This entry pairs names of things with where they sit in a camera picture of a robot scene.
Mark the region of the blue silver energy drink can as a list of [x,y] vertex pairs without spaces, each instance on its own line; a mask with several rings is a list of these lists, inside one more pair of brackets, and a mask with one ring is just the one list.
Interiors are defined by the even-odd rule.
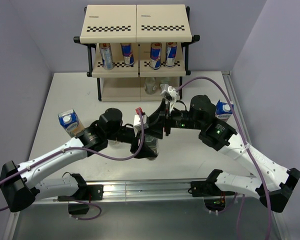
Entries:
[[177,55],[178,44],[176,42],[167,42],[165,47],[165,66],[173,68]]
[[162,44],[160,42],[153,42],[150,45],[150,67],[157,70],[161,66],[161,52]]

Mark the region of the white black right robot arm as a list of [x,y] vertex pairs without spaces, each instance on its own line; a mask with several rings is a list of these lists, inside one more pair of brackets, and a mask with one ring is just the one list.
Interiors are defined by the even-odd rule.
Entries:
[[149,127],[145,130],[148,135],[162,139],[172,128],[199,130],[198,138],[203,144],[230,157],[253,175],[246,177],[214,169],[205,180],[191,182],[193,197],[238,193],[258,199],[273,212],[283,212],[300,179],[298,169],[283,167],[245,144],[232,126],[215,117],[216,106],[206,95],[194,96],[189,110],[169,108],[170,104],[163,99],[149,116]]

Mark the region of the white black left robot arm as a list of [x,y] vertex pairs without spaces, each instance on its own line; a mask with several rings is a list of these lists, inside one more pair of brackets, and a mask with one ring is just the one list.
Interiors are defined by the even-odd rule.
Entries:
[[[157,110],[147,116],[141,108],[136,109],[132,127],[123,125],[122,112],[109,108],[89,127],[60,147],[33,160],[15,164],[5,163],[0,174],[0,190],[7,209],[16,213],[28,208],[36,200],[65,196],[70,200],[81,200],[88,193],[87,183],[80,174],[72,173],[67,178],[48,179],[58,170],[92,155],[113,160],[156,158],[157,153],[146,143],[146,136],[158,121]],[[113,157],[101,151],[109,141],[130,144],[131,155]]]

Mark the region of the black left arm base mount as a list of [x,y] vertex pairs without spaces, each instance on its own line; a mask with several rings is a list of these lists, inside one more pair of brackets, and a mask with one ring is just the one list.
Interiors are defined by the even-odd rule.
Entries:
[[[81,221],[88,221],[98,218],[102,209],[93,201],[103,199],[104,186],[102,184],[88,184],[83,189],[79,189],[72,196],[58,196],[58,202],[68,202],[68,213],[70,217]],[[97,215],[93,217],[83,217],[91,208],[98,209]]]

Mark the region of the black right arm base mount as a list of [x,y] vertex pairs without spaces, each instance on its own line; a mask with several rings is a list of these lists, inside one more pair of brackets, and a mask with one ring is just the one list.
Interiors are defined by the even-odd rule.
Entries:
[[233,191],[221,191],[214,184],[207,181],[191,181],[187,191],[194,198],[208,198],[204,205],[209,211],[222,211],[226,207],[226,197],[234,196]]

